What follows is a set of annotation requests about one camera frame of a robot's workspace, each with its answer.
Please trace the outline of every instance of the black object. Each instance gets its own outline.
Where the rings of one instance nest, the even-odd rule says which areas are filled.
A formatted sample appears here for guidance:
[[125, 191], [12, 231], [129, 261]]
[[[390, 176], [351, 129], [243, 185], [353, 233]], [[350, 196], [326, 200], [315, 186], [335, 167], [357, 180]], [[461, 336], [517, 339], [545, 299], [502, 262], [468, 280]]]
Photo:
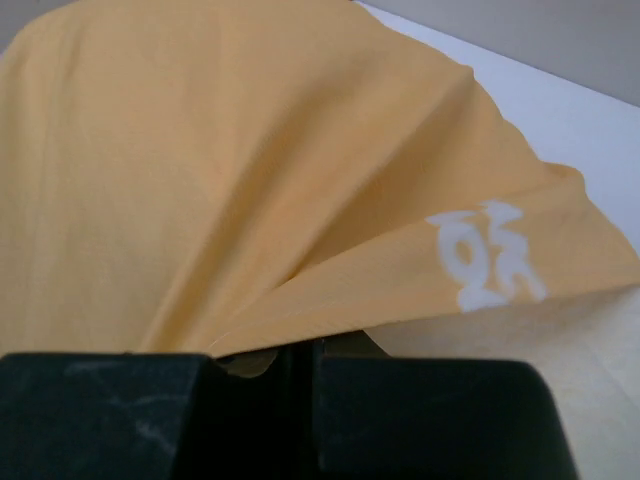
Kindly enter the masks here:
[[576, 479], [517, 362], [386, 358], [363, 334], [240, 378], [199, 355], [9, 355], [0, 479]]

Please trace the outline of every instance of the yellow cloth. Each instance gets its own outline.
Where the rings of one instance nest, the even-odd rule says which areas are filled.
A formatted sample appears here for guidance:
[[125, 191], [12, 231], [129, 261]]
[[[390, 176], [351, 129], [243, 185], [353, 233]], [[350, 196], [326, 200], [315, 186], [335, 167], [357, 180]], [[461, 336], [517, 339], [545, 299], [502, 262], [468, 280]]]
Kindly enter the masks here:
[[344, 0], [36, 20], [0, 72], [0, 222], [2, 352], [219, 356], [640, 280], [469, 68]]

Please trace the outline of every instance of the white surface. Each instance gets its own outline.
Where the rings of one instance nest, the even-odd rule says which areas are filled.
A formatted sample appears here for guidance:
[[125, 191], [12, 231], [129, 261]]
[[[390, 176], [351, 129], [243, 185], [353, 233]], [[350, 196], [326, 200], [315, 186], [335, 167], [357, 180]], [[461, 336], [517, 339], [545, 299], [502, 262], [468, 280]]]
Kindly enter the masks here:
[[[591, 199], [640, 251], [640, 108], [400, 17], [389, 27], [471, 65], [546, 161], [585, 175]], [[407, 356], [517, 358], [551, 386], [586, 480], [640, 472], [640, 293], [422, 320], [368, 332]]]
[[637, 0], [365, 0], [640, 105]]

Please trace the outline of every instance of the gray wall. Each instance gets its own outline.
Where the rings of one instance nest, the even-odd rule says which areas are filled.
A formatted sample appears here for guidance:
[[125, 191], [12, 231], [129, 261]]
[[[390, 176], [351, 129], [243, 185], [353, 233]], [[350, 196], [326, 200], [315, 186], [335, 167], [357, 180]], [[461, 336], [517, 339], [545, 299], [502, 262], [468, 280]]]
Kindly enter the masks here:
[[364, 2], [640, 106], [640, 0]]

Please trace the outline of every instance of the white printed character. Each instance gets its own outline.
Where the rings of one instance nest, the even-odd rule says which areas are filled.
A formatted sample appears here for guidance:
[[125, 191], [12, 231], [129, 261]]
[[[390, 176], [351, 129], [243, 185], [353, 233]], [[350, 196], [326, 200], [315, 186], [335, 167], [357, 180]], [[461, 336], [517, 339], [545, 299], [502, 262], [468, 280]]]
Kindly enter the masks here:
[[[484, 287], [491, 273], [489, 250], [475, 226], [463, 221], [475, 214], [470, 211], [448, 212], [426, 219], [428, 223], [440, 227], [438, 253], [449, 274], [463, 285], [457, 298], [463, 312], [509, 303], [507, 298]], [[458, 255], [460, 243], [469, 249], [469, 262]]]
[[[488, 243], [502, 249], [495, 262], [496, 278], [501, 293], [485, 288], [491, 274], [489, 249], [482, 234], [465, 219], [477, 215], [474, 211], [457, 211], [433, 215], [425, 220], [439, 227], [438, 253], [449, 274], [463, 287], [458, 292], [458, 306], [463, 312], [480, 308], [507, 305], [518, 293], [516, 275], [525, 280], [531, 296], [544, 300], [547, 290], [542, 280], [528, 262], [527, 238], [505, 228], [505, 225], [522, 217], [522, 211], [507, 203], [495, 200], [482, 204], [483, 213], [489, 217]], [[466, 262], [458, 254], [458, 246], [464, 244], [471, 252]]]
[[490, 218], [489, 243], [502, 248], [496, 259], [496, 276], [500, 288], [509, 299], [517, 294], [514, 280], [520, 275], [526, 283], [531, 296], [542, 301], [547, 297], [547, 289], [536, 275], [528, 261], [529, 242], [524, 235], [511, 232], [503, 226], [522, 217], [522, 210], [507, 203], [495, 200], [485, 202], [485, 213]]

